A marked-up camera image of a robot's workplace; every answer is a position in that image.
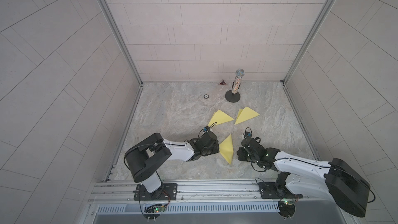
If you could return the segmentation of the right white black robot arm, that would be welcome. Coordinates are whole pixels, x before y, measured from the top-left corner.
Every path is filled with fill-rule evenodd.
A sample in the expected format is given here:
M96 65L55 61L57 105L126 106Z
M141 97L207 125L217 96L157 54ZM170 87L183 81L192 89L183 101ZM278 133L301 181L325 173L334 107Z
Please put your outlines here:
M288 205L290 199L309 196L334 202L350 215L366 215L373 194L370 184L342 159L305 159L277 148L264 148L250 136L242 140L237 155L239 161L278 172L275 182L258 183L262 199L279 199Z

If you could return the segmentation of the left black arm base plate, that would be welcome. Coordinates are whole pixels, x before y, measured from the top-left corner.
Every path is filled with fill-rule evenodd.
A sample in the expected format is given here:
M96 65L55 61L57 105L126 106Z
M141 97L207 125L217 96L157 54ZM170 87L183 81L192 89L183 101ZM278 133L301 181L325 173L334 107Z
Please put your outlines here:
M139 184L134 191L134 201L168 201L176 200L177 183L163 184L156 191L149 193L143 184Z

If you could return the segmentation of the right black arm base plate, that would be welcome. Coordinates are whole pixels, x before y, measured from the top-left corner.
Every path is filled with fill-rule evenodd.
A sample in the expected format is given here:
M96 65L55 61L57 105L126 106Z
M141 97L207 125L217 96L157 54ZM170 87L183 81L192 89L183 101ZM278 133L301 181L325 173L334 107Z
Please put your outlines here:
M285 185L277 184L274 182L258 182L262 199L302 199L303 195L293 194Z

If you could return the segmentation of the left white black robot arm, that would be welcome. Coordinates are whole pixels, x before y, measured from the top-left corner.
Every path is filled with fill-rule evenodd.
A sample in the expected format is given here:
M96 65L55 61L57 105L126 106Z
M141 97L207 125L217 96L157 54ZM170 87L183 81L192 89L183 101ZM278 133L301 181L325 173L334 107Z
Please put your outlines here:
M185 162L219 153L217 136L210 130L184 142L172 142L154 133L125 152L123 162L136 183L144 185L149 194L163 190L157 170L168 160Z

